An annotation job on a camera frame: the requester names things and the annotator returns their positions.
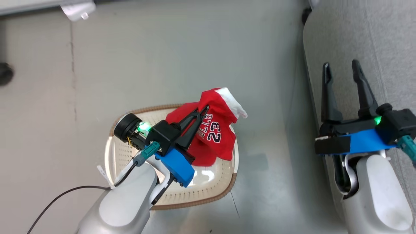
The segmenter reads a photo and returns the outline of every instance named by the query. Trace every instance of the black cable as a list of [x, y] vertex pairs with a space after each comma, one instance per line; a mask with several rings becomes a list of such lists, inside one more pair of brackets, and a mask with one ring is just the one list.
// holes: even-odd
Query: black cable
[[[129, 170], [127, 171], [127, 173], [117, 182], [114, 184], [115, 187], [120, 186], [125, 180], [126, 178], [130, 175], [131, 171], [133, 171], [133, 169], [136, 167], [136, 165], [138, 164], [138, 162], [133, 163], [133, 165], [129, 168]], [[40, 215], [37, 217], [37, 219], [34, 221], [34, 223], [32, 224], [32, 226], [30, 227], [29, 231], [27, 232], [27, 234], [30, 234], [30, 232], [32, 231], [32, 229], [35, 227], [35, 225], [37, 224], [37, 222], [39, 221], [39, 219], [42, 217], [42, 215], [46, 212], [46, 210], [48, 210], [48, 208], [50, 206], [52, 206], [52, 204], [54, 202], [56, 202], [56, 200], [58, 200], [59, 198], [61, 198], [62, 196], [64, 196], [67, 193], [70, 193], [72, 191], [78, 190], [78, 189], [102, 189], [102, 190], [111, 190], [110, 187], [102, 187], [102, 186], [94, 186], [94, 185], [86, 185], [86, 186], [79, 186], [79, 187], [75, 187], [72, 188], [70, 190], [67, 190], [63, 193], [61, 193], [59, 196], [55, 197], [55, 199], [53, 199], [49, 205], [46, 206], [46, 208], [42, 211], [42, 213], [40, 213]]]

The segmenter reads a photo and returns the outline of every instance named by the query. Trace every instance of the green light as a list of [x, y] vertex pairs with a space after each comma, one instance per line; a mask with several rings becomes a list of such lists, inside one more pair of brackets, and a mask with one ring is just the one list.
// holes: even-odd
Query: green light
[[381, 116], [375, 117], [374, 120], [376, 121], [376, 125], [379, 125], [379, 123], [381, 122]]
[[137, 131], [143, 133], [143, 135], [147, 137], [147, 134], [149, 134], [151, 128], [152, 126], [148, 122], [141, 122], [137, 128]]

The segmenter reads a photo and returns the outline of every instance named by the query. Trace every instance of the teal connector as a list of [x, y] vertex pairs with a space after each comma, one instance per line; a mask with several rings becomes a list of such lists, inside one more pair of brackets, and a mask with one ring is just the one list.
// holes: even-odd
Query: teal connector
[[410, 136], [404, 136], [399, 139], [397, 146], [410, 157], [413, 166], [416, 167], [416, 144]]
[[150, 145], [146, 146], [144, 150], [140, 152], [140, 155], [137, 155], [133, 158], [133, 162], [137, 162], [137, 167], [143, 165], [148, 158], [154, 155], [160, 148], [160, 144], [157, 142], [152, 142]]

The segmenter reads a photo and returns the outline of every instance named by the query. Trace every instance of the camera lens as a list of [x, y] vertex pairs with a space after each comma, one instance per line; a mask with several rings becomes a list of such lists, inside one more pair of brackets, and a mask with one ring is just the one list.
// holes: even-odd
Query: camera lens
[[122, 142], [127, 142], [128, 137], [133, 138], [134, 131], [141, 122], [142, 120], [132, 113], [124, 115], [114, 128], [114, 136]]

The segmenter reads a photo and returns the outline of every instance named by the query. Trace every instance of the gray fabric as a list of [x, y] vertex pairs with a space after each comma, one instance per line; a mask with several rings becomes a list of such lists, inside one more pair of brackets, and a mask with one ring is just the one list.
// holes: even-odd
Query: gray fabric
[[[358, 59], [379, 105], [416, 113], [416, 1], [322, 0], [303, 34], [311, 90], [320, 119], [322, 65], [329, 62], [344, 119], [357, 118], [357, 86], [351, 61]], [[391, 164], [415, 214], [416, 170], [401, 151]]]

